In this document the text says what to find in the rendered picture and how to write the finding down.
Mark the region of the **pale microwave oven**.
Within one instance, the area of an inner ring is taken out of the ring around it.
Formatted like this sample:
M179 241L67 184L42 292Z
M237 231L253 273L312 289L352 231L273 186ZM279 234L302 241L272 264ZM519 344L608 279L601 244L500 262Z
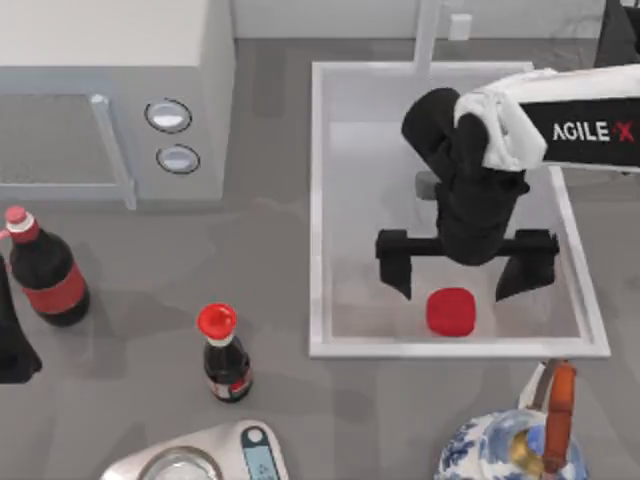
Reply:
M230 0L0 0L0 90L103 93L142 202L223 193L236 69ZM147 104L184 103L191 125L153 129ZM158 149L182 144L201 165L173 175Z

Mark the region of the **small white tap lever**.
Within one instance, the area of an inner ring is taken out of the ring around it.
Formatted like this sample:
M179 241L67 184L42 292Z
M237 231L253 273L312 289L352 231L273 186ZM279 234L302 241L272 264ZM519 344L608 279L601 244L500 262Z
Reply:
M467 41L471 37L473 16L467 13L450 15L449 41Z

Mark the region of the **small microwave knob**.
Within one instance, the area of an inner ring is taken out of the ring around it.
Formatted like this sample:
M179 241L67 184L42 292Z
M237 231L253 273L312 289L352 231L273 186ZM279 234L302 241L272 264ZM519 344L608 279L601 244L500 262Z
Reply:
M201 165L199 154L182 144L158 149L155 160L162 170L173 175L189 175L197 171Z

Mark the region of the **blue and white teapot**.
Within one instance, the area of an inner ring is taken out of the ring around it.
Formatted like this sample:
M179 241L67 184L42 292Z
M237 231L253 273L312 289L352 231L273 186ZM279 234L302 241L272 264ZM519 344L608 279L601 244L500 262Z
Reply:
M539 363L516 407L455 431L433 480L589 480L572 438L576 374L567 360Z

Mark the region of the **pale grey rounded box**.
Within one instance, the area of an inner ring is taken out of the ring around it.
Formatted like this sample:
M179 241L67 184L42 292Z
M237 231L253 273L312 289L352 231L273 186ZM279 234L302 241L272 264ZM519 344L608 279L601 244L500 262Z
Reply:
M423 170L416 173L414 189L416 197L425 201L435 201L440 179L431 170Z

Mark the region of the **small dark red-cap bottle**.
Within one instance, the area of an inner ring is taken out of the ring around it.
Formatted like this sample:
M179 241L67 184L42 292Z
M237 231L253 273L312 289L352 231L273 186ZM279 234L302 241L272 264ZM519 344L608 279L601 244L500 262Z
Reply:
M225 403L242 400L253 385L248 352L236 336L236 311L225 303L205 306L196 321L205 337L204 371L212 394Z

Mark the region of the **large dark red-label bottle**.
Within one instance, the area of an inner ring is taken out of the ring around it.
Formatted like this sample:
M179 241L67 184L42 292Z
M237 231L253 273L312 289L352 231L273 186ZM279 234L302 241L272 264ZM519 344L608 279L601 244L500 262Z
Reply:
M34 312L55 327L81 322L90 307L90 291L69 244L40 226L19 205L4 214L0 237L11 239L10 271Z

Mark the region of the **red rounded block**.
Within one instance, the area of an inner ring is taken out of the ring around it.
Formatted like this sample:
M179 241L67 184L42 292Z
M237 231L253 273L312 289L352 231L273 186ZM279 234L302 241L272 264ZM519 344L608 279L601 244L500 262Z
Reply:
M432 292L426 301L426 325L444 337L466 337L475 329L476 300L465 288L448 287Z

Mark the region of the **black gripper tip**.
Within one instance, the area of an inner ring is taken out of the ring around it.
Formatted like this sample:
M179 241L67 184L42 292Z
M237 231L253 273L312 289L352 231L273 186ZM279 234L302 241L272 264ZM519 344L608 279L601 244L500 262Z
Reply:
M6 263L0 254L0 385L26 384L42 366L18 320Z

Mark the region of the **tall white tap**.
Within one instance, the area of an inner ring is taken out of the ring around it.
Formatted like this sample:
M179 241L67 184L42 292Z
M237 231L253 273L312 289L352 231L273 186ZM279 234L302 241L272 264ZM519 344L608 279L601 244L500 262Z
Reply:
M416 76L426 77L433 57L442 0L419 0L413 67Z

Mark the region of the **white sink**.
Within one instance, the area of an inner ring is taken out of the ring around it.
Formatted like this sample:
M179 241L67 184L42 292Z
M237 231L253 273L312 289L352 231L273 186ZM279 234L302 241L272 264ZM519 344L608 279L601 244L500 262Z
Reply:
M559 238L555 282L496 301L504 268L445 258L413 262L412 299L379 278L381 229L433 236L436 207L416 197L423 162L400 124L432 87L460 92L530 69L522 61L435 62L426 77L409 62L316 62L312 66L310 340L314 357L598 358L610 353L563 173L532 171L530 192L509 227L548 229ZM466 337L426 325L426 301L442 288L469 290L476 324Z

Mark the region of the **white kitchen scale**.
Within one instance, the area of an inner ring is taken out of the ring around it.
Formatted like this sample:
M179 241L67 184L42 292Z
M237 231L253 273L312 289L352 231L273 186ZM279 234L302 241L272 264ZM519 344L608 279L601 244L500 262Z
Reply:
M293 480L274 431L259 420L223 423L116 461L100 480Z

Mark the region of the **large microwave knob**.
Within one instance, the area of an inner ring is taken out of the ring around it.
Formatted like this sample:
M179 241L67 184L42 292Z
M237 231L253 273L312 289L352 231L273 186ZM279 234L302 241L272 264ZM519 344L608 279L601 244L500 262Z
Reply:
M147 104L144 117L153 129L166 134L185 131L193 120L191 111L184 103L169 98Z

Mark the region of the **microwave oven door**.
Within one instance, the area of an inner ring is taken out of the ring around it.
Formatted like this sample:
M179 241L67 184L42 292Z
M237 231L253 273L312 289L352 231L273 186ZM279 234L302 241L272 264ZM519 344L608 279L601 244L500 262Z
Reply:
M0 90L0 202L124 203L91 108L93 94L106 96Z

